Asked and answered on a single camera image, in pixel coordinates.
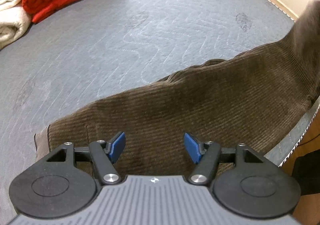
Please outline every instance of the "brown corduroy garment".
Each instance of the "brown corduroy garment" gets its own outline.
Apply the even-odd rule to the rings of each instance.
[[[183,134],[266,153],[320,95],[320,1],[281,40],[209,60],[153,84],[95,101],[49,127],[49,149],[87,146],[124,131],[121,175],[188,174]]]

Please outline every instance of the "black object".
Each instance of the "black object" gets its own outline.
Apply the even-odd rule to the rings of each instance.
[[[301,195],[320,193],[320,150],[298,157],[292,177],[301,187]]]

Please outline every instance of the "metal screw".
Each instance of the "metal screw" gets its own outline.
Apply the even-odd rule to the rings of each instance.
[[[195,183],[203,183],[207,181],[207,178],[202,174],[194,174],[191,176],[191,181]]]
[[[119,176],[115,173],[108,173],[103,177],[103,179],[106,182],[116,182],[119,180]]]

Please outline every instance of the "gray table surface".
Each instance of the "gray table surface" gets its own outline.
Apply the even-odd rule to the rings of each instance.
[[[34,133],[96,99],[282,38],[268,0],[82,0],[0,51],[0,223],[11,180],[35,161]],[[268,157],[280,164],[319,102]]]

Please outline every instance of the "gray gripper base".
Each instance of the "gray gripper base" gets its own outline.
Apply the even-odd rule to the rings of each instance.
[[[86,209],[69,217],[38,220],[17,216],[10,225],[299,225],[287,215],[251,220],[221,207],[204,186],[188,184],[182,176],[135,176],[105,186]]]

